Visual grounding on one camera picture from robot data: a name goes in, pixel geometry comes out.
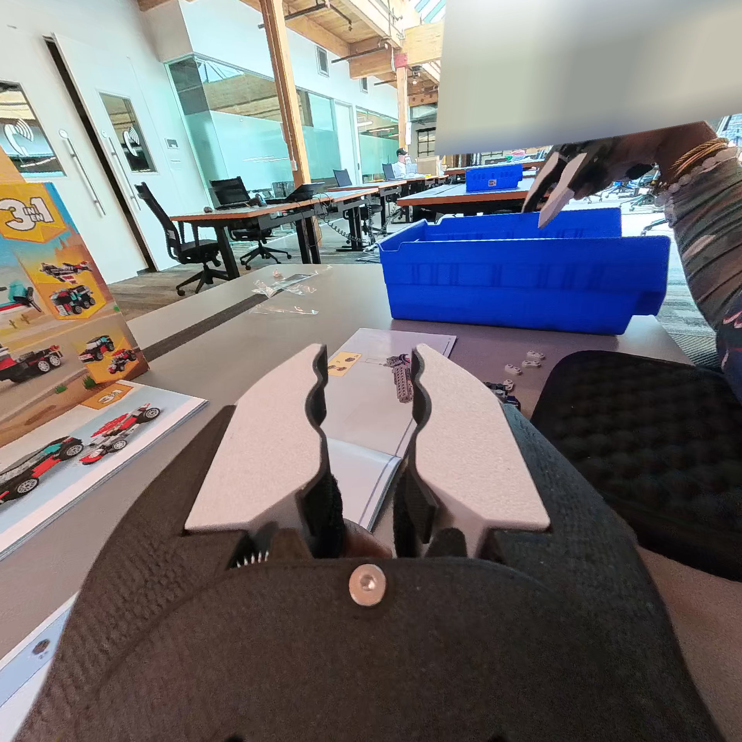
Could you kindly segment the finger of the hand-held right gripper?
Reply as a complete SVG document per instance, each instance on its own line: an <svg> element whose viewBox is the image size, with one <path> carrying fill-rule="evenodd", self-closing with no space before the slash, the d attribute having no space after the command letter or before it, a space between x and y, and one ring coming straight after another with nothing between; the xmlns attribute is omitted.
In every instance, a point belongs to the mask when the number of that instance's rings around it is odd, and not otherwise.
<svg viewBox="0 0 742 742"><path fill-rule="evenodd" d="M540 209L538 227L545 228L585 186L584 168L566 168Z"/></svg>
<svg viewBox="0 0 742 742"><path fill-rule="evenodd" d="M560 181L574 158L574 145L555 145L545 157L522 205L521 213L533 212Z"/></svg>

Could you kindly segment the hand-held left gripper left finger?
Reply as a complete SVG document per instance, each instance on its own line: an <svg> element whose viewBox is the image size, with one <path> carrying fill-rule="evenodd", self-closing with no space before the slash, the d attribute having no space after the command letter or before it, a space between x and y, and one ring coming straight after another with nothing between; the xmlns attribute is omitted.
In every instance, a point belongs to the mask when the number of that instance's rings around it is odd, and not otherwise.
<svg viewBox="0 0 742 742"><path fill-rule="evenodd" d="M243 531L266 552L278 530L294 529L312 556L340 556L342 501L321 429L327 362L326 346L312 343L239 398L185 521L188 533Z"/></svg>

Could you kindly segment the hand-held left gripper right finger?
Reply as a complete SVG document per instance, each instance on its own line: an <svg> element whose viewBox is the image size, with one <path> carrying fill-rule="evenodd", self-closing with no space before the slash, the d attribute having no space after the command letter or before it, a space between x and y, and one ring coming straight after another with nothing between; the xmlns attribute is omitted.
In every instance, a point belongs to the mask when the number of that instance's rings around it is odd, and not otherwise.
<svg viewBox="0 0 742 742"><path fill-rule="evenodd" d="M479 557L491 531L545 533L551 520L503 405L429 345L413 350L413 422L393 504L399 557Z"/></svg>

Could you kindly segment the grey black lego truck model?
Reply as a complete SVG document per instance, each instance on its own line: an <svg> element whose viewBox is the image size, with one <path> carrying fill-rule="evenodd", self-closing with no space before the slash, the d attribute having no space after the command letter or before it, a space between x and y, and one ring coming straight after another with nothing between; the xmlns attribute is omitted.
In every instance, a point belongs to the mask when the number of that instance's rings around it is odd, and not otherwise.
<svg viewBox="0 0 742 742"><path fill-rule="evenodd" d="M501 382L488 382L485 381L483 384L493 393L496 395L496 398L503 404L503 405L510 405L512 407L515 407L517 410L521 410L521 403L518 400L516 396L513 395L514 389L511 391L507 391L506 388L502 385Z"/></svg>

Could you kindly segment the large blue plastic bin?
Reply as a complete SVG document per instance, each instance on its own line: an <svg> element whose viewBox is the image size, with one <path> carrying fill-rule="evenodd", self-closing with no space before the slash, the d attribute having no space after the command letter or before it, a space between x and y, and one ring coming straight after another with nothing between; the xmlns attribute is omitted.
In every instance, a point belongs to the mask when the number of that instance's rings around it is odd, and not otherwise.
<svg viewBox="0 0 742 742"><path fill-rule="evenodd" d="M378 243L398 320L622 335L664 301L671 240L625 237L617 208L547 226L510 213L420 220Z"/></svg>

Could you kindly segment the person's right forearm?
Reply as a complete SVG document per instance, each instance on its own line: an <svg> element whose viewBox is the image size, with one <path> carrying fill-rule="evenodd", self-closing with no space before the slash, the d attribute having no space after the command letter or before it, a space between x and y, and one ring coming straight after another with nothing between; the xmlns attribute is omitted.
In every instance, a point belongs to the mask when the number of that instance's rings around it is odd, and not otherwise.
<svg viewBox="0 0 742 742"><path fill-rule="evenodd" d="M741 167L728 147L660 192L691 297L714 331L721 370L741 399Z"/></svg>

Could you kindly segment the small labelled blue bin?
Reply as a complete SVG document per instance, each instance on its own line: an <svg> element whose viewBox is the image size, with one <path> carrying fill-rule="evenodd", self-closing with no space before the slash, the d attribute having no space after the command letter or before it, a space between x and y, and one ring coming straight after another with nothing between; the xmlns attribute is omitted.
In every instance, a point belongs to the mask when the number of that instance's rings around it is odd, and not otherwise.
<svg viewBox="0 0 742 742"><path fill-rule="evenodd" d="M465 188L468 193L481 193L516 189L523 178L523 166L519 162L471 167L465 173Z"/></svg>

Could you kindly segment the colourful lego set box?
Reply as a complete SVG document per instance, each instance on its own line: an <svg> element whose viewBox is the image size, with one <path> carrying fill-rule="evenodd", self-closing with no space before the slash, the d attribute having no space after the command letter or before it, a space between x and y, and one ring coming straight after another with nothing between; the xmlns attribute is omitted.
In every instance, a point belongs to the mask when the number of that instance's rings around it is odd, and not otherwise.
<svg viewBox="0 0 742 742"><path fill-rule="evenodd" d="M2 152L1 443L148 370L56 187Z"/></svg>

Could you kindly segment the person's right hand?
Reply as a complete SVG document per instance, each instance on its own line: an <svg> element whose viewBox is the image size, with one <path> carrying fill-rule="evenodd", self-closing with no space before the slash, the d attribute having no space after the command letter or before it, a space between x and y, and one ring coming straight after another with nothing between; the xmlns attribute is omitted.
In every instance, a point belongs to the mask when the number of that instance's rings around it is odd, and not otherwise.
<svg viewBox="0 0 742 742"><path fill-rule="evenodd" d="M583 196L594 194L612 182L624 180L626 173L638 165L656 165L660 179L672 183L677 178L677 162L683 162L688 152L716 139L716 132L705 121L627 134L618 137L606 161L606 173Z"/></svg>

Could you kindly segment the wooden top office desk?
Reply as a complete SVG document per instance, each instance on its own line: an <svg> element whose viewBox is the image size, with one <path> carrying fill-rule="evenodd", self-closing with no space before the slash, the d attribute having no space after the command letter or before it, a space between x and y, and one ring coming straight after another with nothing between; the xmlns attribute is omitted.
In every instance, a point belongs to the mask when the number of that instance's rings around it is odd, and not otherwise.
<svg viewBox="0 0 742 742"><path fill-rule="evenodd" d="M318 246L319 228L314 219L326 215L329 211L343 214L345 211L357 210L361 199L378 193L378 187L362 187L330 191L316 194L312 199L296 203L276 203L262 207L245 207L198 212L171 217L171 221L186 223L194 227L213 228L216 233L221 261L226 267L230 281L240 277L235 255L228 242L229 228L273 228L284 223L293 223L296 227L298 242L304 264L320 264Z"/></svg>
<svg viewBox="0 0 742 742"><path fill-rule="evenodd" d="M527 177L512 189L469 192L464 183L441 185L400 197L397 204L401 209L411 210L413 221L437 220L441 215L519 213L534 180L533 174L526 175Z"/></svg>
<svg viewBox="0 0 742 742"><path fill-rule="evenodd" d="M350 193L353 197L364 198L369 201L367 209L372 210L374 204L378 203L381 210L380 228L378 234L387 236L389 227L393 222L391 204L399 204L399 199L423 193L436 186L445 185L448 178L445 175L422 175L409 179L398 179L388 181L366 182L361 185L336 186L329 188L328 194L337 195Z"/></svg>

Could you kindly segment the car cover instruction booklet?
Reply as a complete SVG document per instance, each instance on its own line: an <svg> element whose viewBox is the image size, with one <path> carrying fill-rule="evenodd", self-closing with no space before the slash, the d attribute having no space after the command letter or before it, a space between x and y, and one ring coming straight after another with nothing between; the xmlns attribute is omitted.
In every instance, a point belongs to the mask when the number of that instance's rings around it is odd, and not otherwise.
<svg viewBox="0 0 742 742"><path fill-rule="evenodd" d="M2 445L1 558L207 405L121 381Z"/></svg>

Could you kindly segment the black dimpled foam pad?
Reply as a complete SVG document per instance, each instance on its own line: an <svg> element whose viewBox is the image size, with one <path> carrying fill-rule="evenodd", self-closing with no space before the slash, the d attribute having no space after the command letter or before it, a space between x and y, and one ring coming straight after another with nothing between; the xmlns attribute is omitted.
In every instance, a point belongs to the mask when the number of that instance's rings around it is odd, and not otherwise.
<svg viewBox="0 0 742 742"><path fill-rule="evenodd" d="M644 548L741 580L741 407L721 372L587 350L550 372L531 422Z"/></svg>

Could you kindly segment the wooden pillar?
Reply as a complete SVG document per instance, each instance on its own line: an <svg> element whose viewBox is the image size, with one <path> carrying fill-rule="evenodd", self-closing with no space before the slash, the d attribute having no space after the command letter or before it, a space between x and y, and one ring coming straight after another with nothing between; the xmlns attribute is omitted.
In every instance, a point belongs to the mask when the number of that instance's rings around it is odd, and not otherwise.
<svg viewBox="0 0 742 742"><path fill-rule="evenodd" d="M281 110L283 139L289 153L294 187L311 182L310 167L303 137L298 93L294 83L283 4L260 1L267 45L272 62L274 84Z"/></svg>

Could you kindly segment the white sliding door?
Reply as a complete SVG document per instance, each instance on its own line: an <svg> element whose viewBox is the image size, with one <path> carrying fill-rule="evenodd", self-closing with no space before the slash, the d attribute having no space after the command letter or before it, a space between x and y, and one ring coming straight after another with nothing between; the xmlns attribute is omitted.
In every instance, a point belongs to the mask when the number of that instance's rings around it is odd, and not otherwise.
<svg viewBox="0 0 742 742"><path fill-rule="evenodd" d="M172 267L163 228L137 190L146 184L163 206L174 196L131 59L61 33L43 41L70 106L56 136L90 207L81 230L104 277L113 283Z"/></svg>

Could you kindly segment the wall window with phone icon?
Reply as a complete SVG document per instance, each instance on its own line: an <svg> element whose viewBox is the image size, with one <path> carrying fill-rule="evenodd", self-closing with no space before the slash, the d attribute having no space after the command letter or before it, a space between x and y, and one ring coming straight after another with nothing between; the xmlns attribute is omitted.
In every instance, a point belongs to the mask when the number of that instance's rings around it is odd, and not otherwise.
<svg viewBox="0 0 742 742"><path fill-rule="evenodd" d="M1 146L26 179L50 180L65 171L17 82L1 81Z"/></svg>

